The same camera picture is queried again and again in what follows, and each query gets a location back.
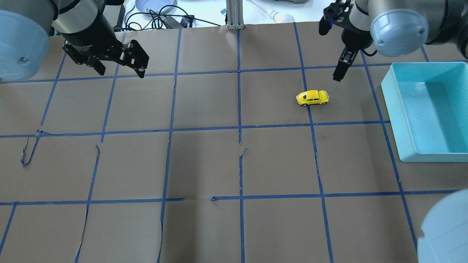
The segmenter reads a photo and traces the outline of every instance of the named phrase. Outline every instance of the yellow toy car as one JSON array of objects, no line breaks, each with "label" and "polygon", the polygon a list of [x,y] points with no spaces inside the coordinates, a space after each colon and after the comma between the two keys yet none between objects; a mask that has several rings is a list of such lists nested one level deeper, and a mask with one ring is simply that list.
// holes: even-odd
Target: yellow toy car
[{"label": "yellow toy car", "polygon": [[330,97],[325,90],[308,90],[299,93],[299,95],[296,96],[296,100],[299,105],[306,107],[307,105],[327,104],[330,102]]}]

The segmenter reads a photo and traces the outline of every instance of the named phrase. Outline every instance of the white floor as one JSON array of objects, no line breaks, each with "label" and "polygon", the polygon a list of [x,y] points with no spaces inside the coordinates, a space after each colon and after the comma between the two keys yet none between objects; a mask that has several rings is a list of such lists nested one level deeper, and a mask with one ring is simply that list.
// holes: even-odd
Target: white floor
[{"label": "white floor", "polygon": [[[308,0],[304,4],[293,4],[286,1],[275,0],[256,0],[258,4],[265,9],[273,9],[282,14],[288,14],[294,17],[296,22],[319,21],[323,15],[323,9],[334,0]],[[125,8],[130,10],[135,4],[135,0],[126,0]],[[225,16],[221,14],[221,10],[226,8],[225,0],[176,0],[176,5],[183,8],[190,15],[195,15],[195,18],[207,20],[216,24],[224,25]],[[171,12],[174,15],[183,15],[181,10]],[[275,23],[263,10],[255,6],[250,0],[243,1],[243,16],[245,24],[271,24]],[[142,26],[150,21],[150,17],[145,15],[134,15],[130,21],[135,21]],[[198,21],[195,27],[210,27],[211,24]]]}]

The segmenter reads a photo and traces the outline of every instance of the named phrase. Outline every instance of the blue bowl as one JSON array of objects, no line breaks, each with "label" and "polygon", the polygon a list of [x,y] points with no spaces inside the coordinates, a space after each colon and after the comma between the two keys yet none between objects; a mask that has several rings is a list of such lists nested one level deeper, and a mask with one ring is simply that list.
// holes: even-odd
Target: blue bowl
[{"label": "blue bowl", "polygon": [[468,162],[466,63],[393,63],[382,91],[402,161]]}]

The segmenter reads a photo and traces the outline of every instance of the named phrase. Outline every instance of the plastic container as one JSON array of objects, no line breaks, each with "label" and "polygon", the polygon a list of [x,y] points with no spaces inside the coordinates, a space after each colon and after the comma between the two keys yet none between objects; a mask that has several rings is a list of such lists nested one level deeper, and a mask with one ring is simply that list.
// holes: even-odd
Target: plastic container
[{"label": "plastic container", "polygon": [[393,63],[382,90],[407,162],[468,162],[468,65]]},{"label": "plastic container", "polygon": [[468,189],[440,200],[421,226],[417,241],[420,263],[468,262]]}]

